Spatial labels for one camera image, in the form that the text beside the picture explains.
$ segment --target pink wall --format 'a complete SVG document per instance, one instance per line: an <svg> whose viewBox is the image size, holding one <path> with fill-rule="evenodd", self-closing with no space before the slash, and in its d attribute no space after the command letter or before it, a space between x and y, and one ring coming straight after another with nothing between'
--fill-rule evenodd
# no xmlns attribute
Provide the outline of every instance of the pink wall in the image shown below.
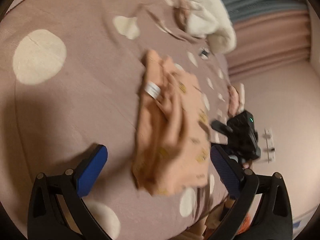
<svg viewBox="0 0 320 240"><path fill-rule="evenodd" d="M320 203L320 78L307 61L279 67L241 80L245 108L259 133L271 128L276 161L254 164L257 174L280 172L286 182L293 217Z"/></svg>

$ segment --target white towel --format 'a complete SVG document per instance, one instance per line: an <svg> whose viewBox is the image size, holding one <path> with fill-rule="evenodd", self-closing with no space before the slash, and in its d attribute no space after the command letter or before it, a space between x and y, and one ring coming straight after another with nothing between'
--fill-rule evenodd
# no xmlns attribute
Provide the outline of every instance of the white towel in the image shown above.
<svg viewBox="0 0 320 240"><path fill-rule="evenodd" d="M187 0L190 15L186 32L193 37L207 37L212 53L228 53L236 47L236 33L221 0Z"/></svg>

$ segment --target bed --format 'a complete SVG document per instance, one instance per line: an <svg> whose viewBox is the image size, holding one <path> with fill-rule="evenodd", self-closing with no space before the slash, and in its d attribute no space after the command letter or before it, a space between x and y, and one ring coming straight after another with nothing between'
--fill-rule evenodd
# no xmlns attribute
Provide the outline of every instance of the bed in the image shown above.
<svg viewBox="0 0 320 240"><path fill-rule="evenodd" d="M113 239L169 239L228 194L213 166L206 187L172 197L136 191L132 179L148 50L169 55L177 68L194 73L208 99L209 119L227 120L225 58L202 59L205 40L177 27L172 5L173 0L22 0L4 17L0 201L24 235L37 174L77 166L96 143L107 146L109 158L84 201ZM212 140L226 142L218 133Z"/></svg>

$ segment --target baby clothing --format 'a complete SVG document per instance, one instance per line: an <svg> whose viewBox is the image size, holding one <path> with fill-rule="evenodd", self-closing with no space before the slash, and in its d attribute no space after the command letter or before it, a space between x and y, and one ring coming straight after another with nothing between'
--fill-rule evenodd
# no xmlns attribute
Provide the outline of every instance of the baby clothing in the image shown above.
<svg viewBox="0 0 320 240"><path fill-rule="evenodd" d="M207 109L197 77L147 53L140 95L136 154L138 188L173 195L208 183L210 154Z"/></svg>

